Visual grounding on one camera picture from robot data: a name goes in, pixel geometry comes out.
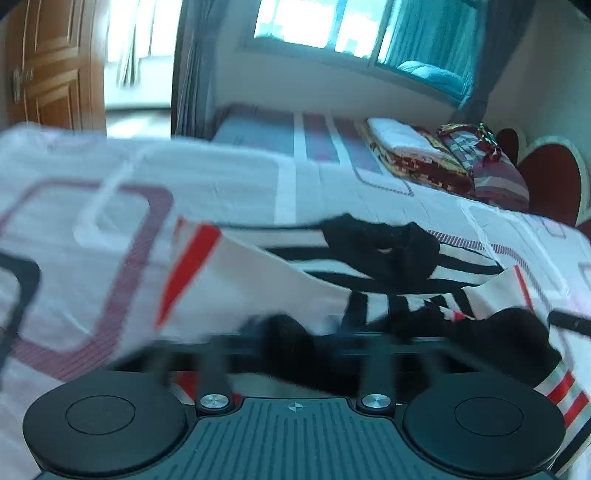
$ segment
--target gray curtain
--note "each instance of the gray curtain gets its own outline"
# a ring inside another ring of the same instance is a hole
[[[121,49],[121,57],[117,64],[118,87],[133,87],[139,83],[139,58],[136,41],[139,2],[140,0],[136,0],[133,6],[129,19],[129,35]]]
[[[477,10],[462,0],[397,0],[385,64],[409,60],[472,76]]]
[[[473,82],[452,116],[452,123],[482,121],[488,97],[523,37],[534,7],[535,0],[488,0],[480,15],[480,54]]]
[[[210,140],[215,130],[216,45],[229,0],[184,0],[175,52],[175,135]]]

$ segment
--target door panel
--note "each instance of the door panel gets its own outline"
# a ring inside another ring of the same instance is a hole
[[[102,70],[107,11],[108,0],[19,4],[8,34],[21,41],[7,45],[16,93],[14,122],[106,131]]]

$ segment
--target clothing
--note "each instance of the clothing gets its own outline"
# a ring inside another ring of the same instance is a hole
[[[557,404],[567,426],[557,472],[589,441],[588,397],[549,344],[518,266],[504,271],[415,223],[351,215],[280,228],[181,219],[174,238],[177,259],[157,318],[163,336],[186,342],[235,332],[249,319],[256,326],[279,318],[287,333],[275,329],[282,340],[265,342],[279,355],[270,363],[284,367],[274,375],[346,395],[358,379],[332,371],[322,353],[330,335],[347,329],[401,339],[445,336]],[[292,364],[302,355],[315,360],[296,374]]]

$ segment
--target metal screw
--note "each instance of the metal screw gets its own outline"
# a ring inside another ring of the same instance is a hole
[[[392,401],[390,397],[386,395],[382,395],[381,393],[372,393],[363,397],[361,400],[363,405],[367,408],[375,408],[376,410],[379,408],[388,408]]]
[[[205,407],[209,408],[210,410],[219,410],[220,408],[227,407],[230,403],[230,399],[222,394],[219,393],[212,393],[209,395],[205,395],[201,397],[199,403]]]

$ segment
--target crosshair symbol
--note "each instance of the crosshair symbol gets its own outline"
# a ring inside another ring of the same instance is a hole
[[[293,402],[290,403],[287,408],[289,408],[291,411],[294,411],[296,413],[298,413],[300,410],[303,410],[305,408],[305,406],[303,406],[301,403],[298,402]]]

